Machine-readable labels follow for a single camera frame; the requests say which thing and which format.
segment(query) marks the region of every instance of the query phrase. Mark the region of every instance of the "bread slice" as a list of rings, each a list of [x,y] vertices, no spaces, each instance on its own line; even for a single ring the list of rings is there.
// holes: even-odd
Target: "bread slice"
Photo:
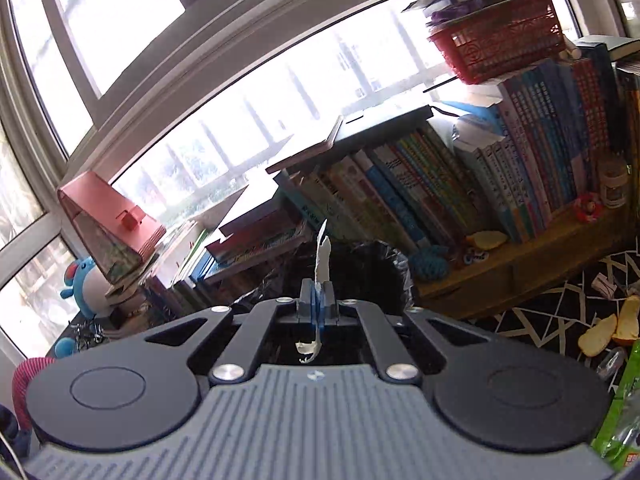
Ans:
[[[596,357],[611,341],[611,336],[616,331],[617,325],[618,318],[615,314],[611,314],[611,316],[601,319],[595,326],[588,329],[578,339],[578,346],[582,353],[587,357]]]
[[[620,309],[618,326],[613,335],[613,341],[620,345],[631,346],[638,339],[638,311],[640,311],[640,297],[629,296]]]
[[[466,237],[467,243],[481,251],[497,249],[508,240],[507,235],[500,231],[480,231]]]

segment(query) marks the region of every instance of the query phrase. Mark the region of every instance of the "wooden shelf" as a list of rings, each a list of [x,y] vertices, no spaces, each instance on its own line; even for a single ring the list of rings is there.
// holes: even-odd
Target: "wooden shelf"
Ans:
[[[417,303],[459,319],[500,312],[603,257],[632,235],[631,226],[627,208],[605,210],[593,224],[566,211],[535,240],[505,244],[439,282],[416,283]]]

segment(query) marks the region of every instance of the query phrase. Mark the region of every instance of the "black and white rug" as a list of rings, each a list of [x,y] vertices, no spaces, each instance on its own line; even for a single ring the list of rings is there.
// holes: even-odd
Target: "black and white rug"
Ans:
[[[614,299],[606,300],[592,286],[593,279],[602,273],[609,282],[625,287],[640,280],[640,253],[636,246],[621,253],[610,254],[596,264],[586,267],[580,274],[559,283],[543,294],[526,301],[502,314],[472,320],[474,325],[513,337],[519,341],[558,352],[595,368],[607,351],[594,358],[585,357],[578,348],[578,338],[597,320],[619,314],[626,295],[616,289]],[[610,391],[615,391],[622,377],[621,368],[610,381]]]

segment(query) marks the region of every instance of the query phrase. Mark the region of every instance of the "pink wooden box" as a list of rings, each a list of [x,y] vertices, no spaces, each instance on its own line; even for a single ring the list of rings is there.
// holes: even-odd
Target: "pink wooden box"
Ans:
[[[146,262],[164,226],[93,171],[58,190],[58,199],[87,251],[110,283]]]

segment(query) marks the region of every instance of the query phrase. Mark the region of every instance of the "blue rope toy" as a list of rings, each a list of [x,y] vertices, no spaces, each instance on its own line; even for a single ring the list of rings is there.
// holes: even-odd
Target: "blue rope toy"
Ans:
[[[449,262],[444,258],[449,254],[449,248],[434,245],[419,250],[409,257],[412,274],[424,282],[434,282],[449,275]]]

